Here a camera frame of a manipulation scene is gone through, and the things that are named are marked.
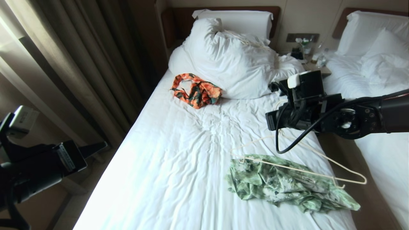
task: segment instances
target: curtain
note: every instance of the curtain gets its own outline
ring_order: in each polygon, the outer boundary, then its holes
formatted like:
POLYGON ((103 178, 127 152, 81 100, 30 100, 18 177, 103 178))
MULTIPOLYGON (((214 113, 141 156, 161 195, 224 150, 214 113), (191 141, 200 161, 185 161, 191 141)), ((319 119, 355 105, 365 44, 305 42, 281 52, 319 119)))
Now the curtain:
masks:
POLYGON ((62 136, 119 146, 160 79, 125 20, 126 1, 6 2, 27 36, 13 38, 19 55, 0 54, 3 75, 62 136))

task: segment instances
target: white pillow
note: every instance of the white pillow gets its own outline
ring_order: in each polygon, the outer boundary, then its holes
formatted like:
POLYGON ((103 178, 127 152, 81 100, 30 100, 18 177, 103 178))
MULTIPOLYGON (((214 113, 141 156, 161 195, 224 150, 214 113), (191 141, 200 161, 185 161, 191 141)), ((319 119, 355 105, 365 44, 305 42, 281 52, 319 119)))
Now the white pillow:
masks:
POLYGON ((383 29, 361 61, 377 54, 395 54, 409 59, 409 42, 405 42, 388 30, 383 29))
POLYGON ((386 28, 402 40, 409 41, 409 18, 390 14, 355 11, 347 16, 336 54, 363 56, 386 28))
POLYGON ((239 34, 253 34, 262 39, 270 38, 271 21, 273 20, 272 13, 253 10, 212 11, 203 9, 194 11, 192 16, 197 19, 220 18, 223 29, 239 34))
POLYGON ((369 79, 373 97, 409 88, 409 60, 394 54, 377 54, 365 60, 361 74, 369 79))
POLYGON ((169 69, 217 85, 224 98, 253 99, 269 94, 273 80, 288 77, 275 70, 275 56, 256 37, 222 32, 219 18, 205 18, 195 21, 189 37, 173 51, 169 69))

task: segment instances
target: bed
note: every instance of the bed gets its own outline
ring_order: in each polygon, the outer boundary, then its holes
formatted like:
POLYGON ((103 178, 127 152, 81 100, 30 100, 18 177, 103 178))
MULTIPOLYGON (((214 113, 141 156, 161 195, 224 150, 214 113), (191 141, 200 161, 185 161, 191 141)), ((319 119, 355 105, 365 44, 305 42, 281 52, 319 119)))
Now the bed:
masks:
MULTIPOLYGON (((334 38, 341 38, 346 26, 346 16, 356 10, 408 16, 407 12, 376 11, 369 9, 346 8, 343 18, 338 22, 334 38)), ((365 77, 366 61, 362 55, 348 56, 334 54, 327 66, 332 75, 324 79, 327 94, 341 93, 344 98, 374 97, 384 95, 382 91, 373 90, 370 77, 365 77)), ((388 90, 399 91, 403 88, 388 90)), ((403 229, 409 229, 409 134, 408 133, 377 133, 356 139, 371 175, 390 206, 403 229)))
MULTIPOLYGON (((189 15, 193 11, 184 10, 189 15)), ((75 230, 356 229, 350 210, 302 213, 293 205, 243 201, 227 190, 224 177, 232 158, 230 149, 272 135, 265 113, 285 98, 276 94, 223 98, 219 105, 196 110, 173 96, 169 88, 174 78, 168 70, 157 85, 95 187, 75 230)), ((301 132, 285 129, 284 133, 296 137, 301 132)), ((302 142, 322 152, 315 134, 302 142)), ((280 139, 281 146, 290 143, 280 139)), ((264 139, 236 152, 250 153, 276 155, 317 173, 333 174, 326 159, 304 147, 278 155, 274 140, 264 139)))

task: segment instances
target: green floral garment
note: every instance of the green floral garment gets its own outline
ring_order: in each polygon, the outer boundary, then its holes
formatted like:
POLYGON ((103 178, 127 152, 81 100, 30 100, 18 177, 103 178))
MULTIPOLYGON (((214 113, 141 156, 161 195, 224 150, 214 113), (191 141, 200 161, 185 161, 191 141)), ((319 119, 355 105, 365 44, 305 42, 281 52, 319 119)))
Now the green floral garment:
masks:
MULTIPOLYGON (((249 158, 311 171, 304 165, 268 155, 245 155, 249 158)), ((240 199, 259 198, 278 205, 298 205, 301 211, 328 212, 341 208, 358 210, 361 206, 332 179, 252 160, 232 159, 226 175, 229 191, 240 199)))

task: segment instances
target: white wire hanger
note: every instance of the white wire hanger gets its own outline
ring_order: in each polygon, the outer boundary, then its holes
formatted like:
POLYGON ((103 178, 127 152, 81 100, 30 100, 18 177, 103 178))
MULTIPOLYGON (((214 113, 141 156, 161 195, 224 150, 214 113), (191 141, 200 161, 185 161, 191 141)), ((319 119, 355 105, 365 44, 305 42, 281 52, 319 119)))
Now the white wire hanger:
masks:
MULTIPOLYGON (((282 135, 284 138, 291 139, 291 138, 285 136, 282 130, 279 130, 279 132, 281 132, 281 135, 282 135)), ((360 185, 366 185, 366 184, 367 184, 367 181, 368 181, 368 180, 367 180, 367 178, 366 178, 364 175, 362 175, 362 174, 360 174, 360 173, 357 173, 357 172, 355 172, 355 171, 352 171, 352 170, 348 169, 347 167, 345 167, 345 166, 341 165, 340 163, 336 162, 335 160, 333 160, 333 159, 327 157, 325 154, 322 154, 322 153, 318 152, 317 150, 315 150, 315 149, 312 148, 311 146, 306 145, 306 144, 304 144, 304 143, 302 143, 302 142, 299 142, 298 144, 304 146, 305 148, 308 148, 309 150, 315 152, 316 154, 322 156, 323 158, 325 158, 325 159, 327 159, 327 160, 329 160, 329 161, 335 163, 336 165, 340 166, 341 168, 347 170, 348 172, 351 172, 351 173, 353 173, 353 174, 356 174, 356 175, 362 177, 362 178, 364 179, 364 181, 362 182, 362 181, 356 181, 356 180, 348 180, 348 179, 344 179, 344 178, 338 178, 338 177, 335 177, 335 176, 328 176, 328 175, 319 174, 319 173, 315 173, 315 172, 310 172, 310 171, 306 171, 306 170, 302 170, 302 169, 296 169, 296 168, 292 168, 292 167, 288 167, 288 166, 284 166, 284 165, 279 165, 279 164, 270 163, 270 162, 267 162, 267 161, 263 161, 263 160, 261 160, 261 159, 249 158, 249 157, 246 157, 246 156, 241 156, 241 155, 237 155, 237 154, 234 154, 234 153, 233 153, 233 150, 238 150, 238 149, 244 148, 244 147, 246 147, 246 146, 248 146, 248 145, 250 145, 250 144, 253 144, 253 143, 257 142, 257 141, 260 141, 260 140, 263 140, 263 139, 267 139, 267 138, 272 138, 272 137, 275 137, 275 135, 270 135, 270 136, 266 136, 266 137, 263 137, 263 138, 259 138, 259 139, 256 139, 256 140, 254 140, 254 141, 251 141, 251 142, 249 142, 249 143, 246 143, 245 145, 239 146, 239 147, 237 147, 237 148, 230 149, 230 155, 240 158, 240 160, 239 160, 240 163, 244 163, 244 160, 247 159, 247 160, 252 160, 252 161, 256 161, 256 162, 262 162, 262 163, 269 164, 269 165, 274 165, 274 166, 277 166, 277 167, 282 167, 282 168, 286 168, 286 169, 291 169, 291 170, 295 170, 295 171, 300 171, 300 172, 307 173, 307 174, 312 174, 312 175, 316 175, 316 176, 322 176, 322 177, 330 178, 330 179, 333 180, 334 185, 335 185, 337 188, 341 188, 341 189, 345 188, 345 185, 339 186, 338 183, 336 182, 337 180, 339 180, 339 181, 345 181, 345 182, 350 182, 350 183, 354 183, 354 184, 360 184, 360 185)))

